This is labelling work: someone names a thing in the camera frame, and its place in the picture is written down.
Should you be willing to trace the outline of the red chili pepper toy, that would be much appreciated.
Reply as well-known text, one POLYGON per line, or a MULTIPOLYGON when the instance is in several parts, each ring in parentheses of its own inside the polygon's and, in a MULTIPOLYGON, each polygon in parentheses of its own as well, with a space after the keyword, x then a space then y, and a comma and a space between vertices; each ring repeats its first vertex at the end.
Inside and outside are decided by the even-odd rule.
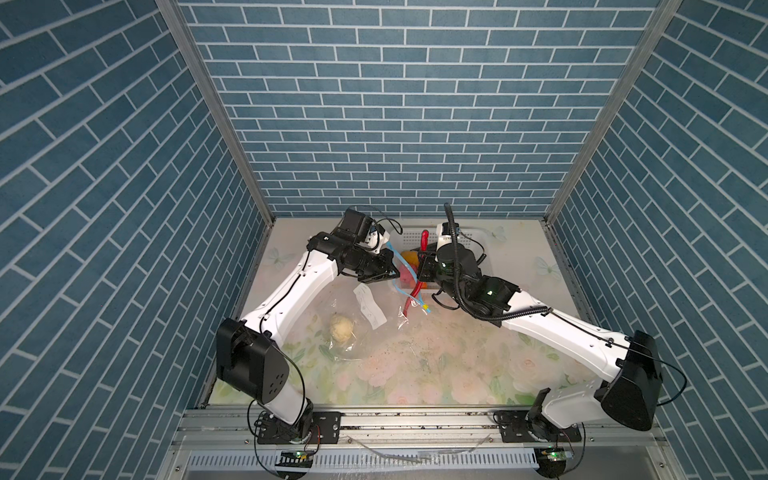
MULTIPOLYGON (((418 251, 425 252, 428 247, 428 240, 429 240, 429 231, 423 230, 421 233, 420 238, 420 248, 418 251)), ((411 291, 411 293, 408 296, 408 299, 406 300, 406 303, 403 306, 403 315, 405 317, 408 316, 410 307, 413 305, 416 305, 420 307, 424 312, 429 312, 429 307, 425 304, 423 301, 423 298, 421 296, 421 290, 423 289, 423 286, 425 285, 424 282, 421 282, 418 280, 418 275, 414 276, 414 287, 411 291)))

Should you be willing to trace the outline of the clear zip top bag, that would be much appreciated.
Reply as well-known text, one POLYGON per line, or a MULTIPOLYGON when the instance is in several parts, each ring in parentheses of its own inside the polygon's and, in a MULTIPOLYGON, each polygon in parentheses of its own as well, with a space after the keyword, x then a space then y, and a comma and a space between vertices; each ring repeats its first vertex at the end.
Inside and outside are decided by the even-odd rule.
POLYGON ((293 332, 294 359, 300 366, 328 370, 340 390, 357 380, 382 387, 406 367, 407 357, 416 354, 416 332, 436 318, 436 309, 426 302, 423 286, 421 296, 429 312, 413 305, 408 316, 403 315, 417 271, 397 250, 394 264, 398 279, 365 285, 343 276, 321 292, 293 332), (330 320, 334 314, 355 322, 355 339, 342 345, 333 341, 330 320))

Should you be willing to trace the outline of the cream white bun toy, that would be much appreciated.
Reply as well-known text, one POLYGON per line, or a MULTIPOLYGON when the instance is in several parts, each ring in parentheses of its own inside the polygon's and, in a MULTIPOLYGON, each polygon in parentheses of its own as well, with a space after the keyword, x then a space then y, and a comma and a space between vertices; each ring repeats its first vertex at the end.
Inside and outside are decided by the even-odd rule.
POLYGON ((355 322, 340 314, 334 314, 330 320, 330 333, 333 341, 339 345, 356 338, 355 322))

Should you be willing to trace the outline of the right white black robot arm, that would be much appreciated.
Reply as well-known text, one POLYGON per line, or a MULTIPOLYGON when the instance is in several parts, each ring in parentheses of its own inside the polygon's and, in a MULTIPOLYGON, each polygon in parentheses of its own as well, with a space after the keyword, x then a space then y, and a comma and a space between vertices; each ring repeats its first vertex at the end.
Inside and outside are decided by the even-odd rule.
POLYGON ((436 243, 418 256, 420 280, 436 284, 460 310, 553 347, 595 374, 590 382, 538 392, 526 415, 534 438, 552 441, 573 425, 601 419, 636 431, 652 428, 663 383, 652 336, 603 330, 550 307, 512 282, 483 274, 459 243, 436 243))

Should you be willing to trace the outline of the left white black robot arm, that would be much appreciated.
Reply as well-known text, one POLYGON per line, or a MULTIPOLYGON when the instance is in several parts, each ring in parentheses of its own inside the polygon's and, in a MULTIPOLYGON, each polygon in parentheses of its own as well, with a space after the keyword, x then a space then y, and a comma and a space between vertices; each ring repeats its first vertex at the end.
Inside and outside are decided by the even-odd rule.
POLYGON ((396 279, 389 234, 321 232, 310 238, 296 268, 255 310, 225 319, 215 334, 216 376, 251 397, 294 441, 313 428, 313 404, 289 384, 295 362, 283 351, 287 334, 317 295, 342 273, 362 284, 396 279))

